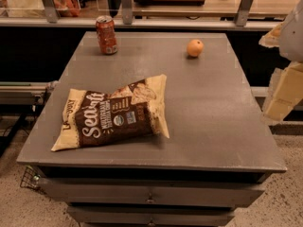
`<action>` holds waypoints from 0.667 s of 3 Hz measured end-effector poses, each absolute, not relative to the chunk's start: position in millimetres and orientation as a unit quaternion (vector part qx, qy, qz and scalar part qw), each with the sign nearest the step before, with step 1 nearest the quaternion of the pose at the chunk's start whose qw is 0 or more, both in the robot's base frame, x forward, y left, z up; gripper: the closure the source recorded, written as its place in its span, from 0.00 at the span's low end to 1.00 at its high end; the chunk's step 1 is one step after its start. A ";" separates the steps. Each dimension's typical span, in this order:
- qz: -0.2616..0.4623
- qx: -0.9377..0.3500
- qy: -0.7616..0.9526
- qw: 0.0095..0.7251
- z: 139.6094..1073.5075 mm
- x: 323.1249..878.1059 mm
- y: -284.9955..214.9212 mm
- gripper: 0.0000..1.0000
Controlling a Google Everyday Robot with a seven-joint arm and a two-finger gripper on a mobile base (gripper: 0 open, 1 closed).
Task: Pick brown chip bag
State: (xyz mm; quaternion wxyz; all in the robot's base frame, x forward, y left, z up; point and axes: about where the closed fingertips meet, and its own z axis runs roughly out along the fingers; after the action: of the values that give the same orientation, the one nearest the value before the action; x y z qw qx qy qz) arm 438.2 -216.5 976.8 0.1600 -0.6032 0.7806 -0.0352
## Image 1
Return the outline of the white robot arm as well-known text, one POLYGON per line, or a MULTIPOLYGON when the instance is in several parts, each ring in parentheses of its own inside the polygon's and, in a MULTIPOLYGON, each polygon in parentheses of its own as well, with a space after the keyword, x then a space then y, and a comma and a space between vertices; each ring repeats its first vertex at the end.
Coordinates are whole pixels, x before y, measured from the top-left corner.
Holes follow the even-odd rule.
POLYGON ((303 100, 303 0, 258 43, 277 47, 279 55, 290 61, 285 69, 275 69, 262 106, 263 119, 275 125, 303 100))

